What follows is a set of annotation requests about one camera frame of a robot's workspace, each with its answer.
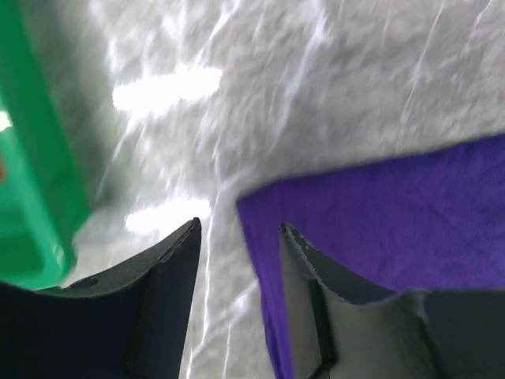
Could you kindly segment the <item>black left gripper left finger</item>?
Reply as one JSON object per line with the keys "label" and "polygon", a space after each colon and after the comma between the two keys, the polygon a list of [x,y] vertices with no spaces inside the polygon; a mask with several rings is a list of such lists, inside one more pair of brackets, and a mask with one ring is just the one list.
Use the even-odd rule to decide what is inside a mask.
{"label": "black left gripper left finger", "polygon": [[66,288],[32,291],[3,283],[2,377],[178,377],[201,232],[192,219]]}

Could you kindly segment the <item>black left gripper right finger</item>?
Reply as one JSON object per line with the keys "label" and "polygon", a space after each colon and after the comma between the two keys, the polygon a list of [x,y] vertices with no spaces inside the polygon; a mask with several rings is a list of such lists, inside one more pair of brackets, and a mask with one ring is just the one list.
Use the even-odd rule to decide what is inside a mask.
{"label": "black left gripper right finger", "polygon": [[280,234],[295,377],[503,377],[503,291],[391,291]]}

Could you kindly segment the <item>purple towel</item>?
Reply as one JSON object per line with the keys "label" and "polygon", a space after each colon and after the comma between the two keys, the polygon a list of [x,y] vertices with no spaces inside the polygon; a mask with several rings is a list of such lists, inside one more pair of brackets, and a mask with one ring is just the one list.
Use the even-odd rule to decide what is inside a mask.
{"label": "purple towel", "polygon": [[279,260],[282,223],[392,290],[504,285],[503,135],[273,182],[239,198],[237,210],[278,378],[294,375]]}

